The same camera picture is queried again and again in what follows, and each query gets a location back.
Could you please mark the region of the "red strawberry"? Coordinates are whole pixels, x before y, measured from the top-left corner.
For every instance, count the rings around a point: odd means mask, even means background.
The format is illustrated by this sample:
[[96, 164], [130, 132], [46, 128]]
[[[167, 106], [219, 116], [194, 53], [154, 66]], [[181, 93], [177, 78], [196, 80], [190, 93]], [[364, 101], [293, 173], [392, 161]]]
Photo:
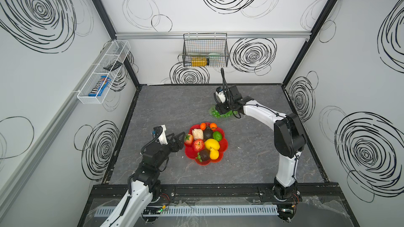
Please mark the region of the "red strawberry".
[[184, 144], [186, 146], [191, 146], [194, 142], [194, 137], [192, 134], [188, 133], [184, 138]]

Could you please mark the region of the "red apple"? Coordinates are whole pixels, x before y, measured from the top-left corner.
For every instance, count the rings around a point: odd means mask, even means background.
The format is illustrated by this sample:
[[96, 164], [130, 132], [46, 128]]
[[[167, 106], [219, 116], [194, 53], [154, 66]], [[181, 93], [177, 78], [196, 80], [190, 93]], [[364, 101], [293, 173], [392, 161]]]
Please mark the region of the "red apple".
[[204, 141], [202, 139], [196, 139], [193, 142], [193, 150], [195, 152], [200, 152], [200, 151], [202, 151], [204, 149], [205, 149], [205, 143], [204, 143]]

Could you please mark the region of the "green grape bunch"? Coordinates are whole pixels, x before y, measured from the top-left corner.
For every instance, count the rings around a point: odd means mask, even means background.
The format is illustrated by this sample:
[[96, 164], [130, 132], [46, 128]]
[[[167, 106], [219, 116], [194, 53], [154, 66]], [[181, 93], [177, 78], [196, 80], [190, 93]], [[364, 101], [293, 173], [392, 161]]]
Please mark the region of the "green grape bunch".
[[229, 118], [229, 117], [233, 117], [233, 116], [238, 116], [238, 112], [237, 111], [229, 111], [225, 114], [221, 114], [216, 107], [211, 107], [211, 109], [209, 110], [209, 113], [215, 117], [215, 118]]

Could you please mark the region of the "red flower-shaped fruit bowl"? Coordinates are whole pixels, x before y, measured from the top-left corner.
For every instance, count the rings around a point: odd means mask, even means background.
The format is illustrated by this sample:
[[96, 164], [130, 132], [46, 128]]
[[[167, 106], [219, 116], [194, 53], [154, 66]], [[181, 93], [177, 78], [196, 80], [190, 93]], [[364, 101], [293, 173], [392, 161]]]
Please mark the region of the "red flower-shaped fruit bowl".
[[[192, 134], [192, 130], [193, 130], [193, 129], [200, 129], [200, 124], [199, 124], [199, 125], [194, 125], [194, 126], [192, 126], [192, 127], [190, 128], [190, 130], [189, 130], [188, 133]], [[225, 132], [224, 132], [221, 128], [219, 128], [219, 127], [217, 127], [216, 130], [212, 130], [212, 131], [213, 131], [213, 132], [214, 132], [214, 131], [220, 131], [221, 134], [223, 135], [223, 139], [219, 142], [219, 144], [221, 145], [221, 148], [218, 150], [220, 156], [219, 156], [219, 158], [218, 158], [217, 160], [211, 160], [211, 159], [210, 159], [209, 161], [202, 162], [202, 163], [198, 163], [198, 162], [196, 161], [197, 152], [195, 152], [195, 151], [193, 150], [193, 145], [191, 145], [191, 146], [186, 146], [186, 145], [184, 144], [186, 156], [187, 156], [189, 159], [193, 159], [198, 165], [206, 166], [206, 165], [208, 165], [208, 164], [210, 164], [210, 163], [217, 163], [217, 162], [220, 162], [220, 161], [222, 160], [223, 156], [224, 156], [224, 152], [225, 152], [225, 151], [227, 150], [227, 148], [228, 148], [228, 141], [227, 141], [227, 139], [225, 138]]]

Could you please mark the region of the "dark purple mangosteen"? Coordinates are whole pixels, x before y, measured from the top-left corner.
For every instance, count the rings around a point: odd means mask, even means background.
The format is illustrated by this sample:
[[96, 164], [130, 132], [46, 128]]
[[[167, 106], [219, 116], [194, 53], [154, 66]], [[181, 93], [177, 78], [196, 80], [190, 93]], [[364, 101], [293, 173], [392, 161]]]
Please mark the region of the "dark purple mangosteen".
[[203, 149], [197, 153], [196, 161], [198, 163], [206, 162], [210, 160], [210, 151], [207, 149]]

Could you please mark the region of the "orange tangerine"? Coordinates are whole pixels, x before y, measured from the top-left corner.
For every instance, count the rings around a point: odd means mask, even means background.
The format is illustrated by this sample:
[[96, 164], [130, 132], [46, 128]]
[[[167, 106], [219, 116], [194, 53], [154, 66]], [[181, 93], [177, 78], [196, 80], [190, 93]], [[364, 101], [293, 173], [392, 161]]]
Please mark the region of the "orange tangerine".
[[215, 123], [211, 123], [211, 124], [209, 125], [209, 128], [212, 129], [212, 130], [216, 130], [216, 129], [217, 129], [217, 125], [216, 125]]
[[200, 124], [200, 129], [201, 129], [201, 130], [205, 130], [205, 129], [206, 129], [206, 127], [207, 127], [207, 126], [206, 126], [206, 124], [205, 124], [205, 123], [201, 123], [201, 124]]

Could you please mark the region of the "dark avocado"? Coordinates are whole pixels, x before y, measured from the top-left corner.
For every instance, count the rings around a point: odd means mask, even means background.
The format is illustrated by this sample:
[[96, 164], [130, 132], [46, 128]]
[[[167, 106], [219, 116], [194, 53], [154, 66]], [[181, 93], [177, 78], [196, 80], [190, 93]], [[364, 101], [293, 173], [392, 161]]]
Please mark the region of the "dark avocado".
[[213, 139], [213, 133], [214, 132], [209, 127], [206, 127], [203, 133], [204, 140]]

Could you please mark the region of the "large yellow lemon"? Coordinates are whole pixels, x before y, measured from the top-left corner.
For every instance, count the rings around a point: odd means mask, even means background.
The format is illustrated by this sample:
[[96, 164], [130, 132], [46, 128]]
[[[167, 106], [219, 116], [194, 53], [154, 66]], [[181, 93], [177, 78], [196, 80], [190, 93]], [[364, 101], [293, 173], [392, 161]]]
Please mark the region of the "large yellow lemon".
[[220, 145], [219, 142], [218, 142], [217, 140], [215, 140], [215, 139], [207, 139], [207, 140], [205, 141], [205, 148], [206, 148], [207, 150], [211, 150], [211, 149], [219, 150], [219, 149], [221, 148], [221, 145]]

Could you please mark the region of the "small yellow pear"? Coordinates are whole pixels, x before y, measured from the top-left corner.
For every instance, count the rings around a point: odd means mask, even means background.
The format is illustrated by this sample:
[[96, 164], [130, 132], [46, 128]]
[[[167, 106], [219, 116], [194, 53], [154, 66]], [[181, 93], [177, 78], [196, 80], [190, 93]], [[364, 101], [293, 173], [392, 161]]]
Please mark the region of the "small yellow pear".
[[218, 150], [216, 150], [214, 148], [210, 149], [209, 157], [211, 160], [217, 160], [219, 158], [219, 156], [220, 156], [220, 154], [219, 154]]

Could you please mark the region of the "green lime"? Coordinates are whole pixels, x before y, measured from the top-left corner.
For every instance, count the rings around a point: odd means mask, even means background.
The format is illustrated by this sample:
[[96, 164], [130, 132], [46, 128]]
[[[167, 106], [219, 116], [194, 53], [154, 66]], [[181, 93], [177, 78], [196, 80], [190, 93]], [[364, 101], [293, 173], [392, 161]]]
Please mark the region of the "green lime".
[[214, 131], [213, 132], [213, 139], [220, 142], [223, 139], [223, 135], [221, 134], [220, 131]]

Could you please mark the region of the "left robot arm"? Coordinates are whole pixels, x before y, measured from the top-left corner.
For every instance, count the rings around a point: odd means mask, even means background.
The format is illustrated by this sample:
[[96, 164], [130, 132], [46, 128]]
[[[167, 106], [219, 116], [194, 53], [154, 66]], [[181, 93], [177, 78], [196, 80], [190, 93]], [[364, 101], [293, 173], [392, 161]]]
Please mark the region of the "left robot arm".
[[164, 128], [154, 129], [154, 138], [141, 149], [142, 160], [127, 179], [127, 191], [102, 227], [133, 227], [147, 206], [160, 195], [159, 176], [171, 153], [184, 148], [186, 133], [165, 135]]

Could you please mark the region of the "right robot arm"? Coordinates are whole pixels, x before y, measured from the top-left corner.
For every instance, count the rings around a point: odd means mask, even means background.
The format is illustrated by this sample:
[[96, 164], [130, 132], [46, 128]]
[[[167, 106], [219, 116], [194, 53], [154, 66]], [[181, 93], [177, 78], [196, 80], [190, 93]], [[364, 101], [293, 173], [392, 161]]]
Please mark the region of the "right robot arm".
[[295, 113], [274, 111], [251, 97], [243, 97], [235, 85], [229, 87], [223, 84], [218, 87], [214, 99], [219, 114], [237, 112], [253, 117], [273, 131], [279, 164], [272, 190], [274, 197], [279, 201], [291, 198], [297, 187], [298, 162], [308, 141], [299, 116]]

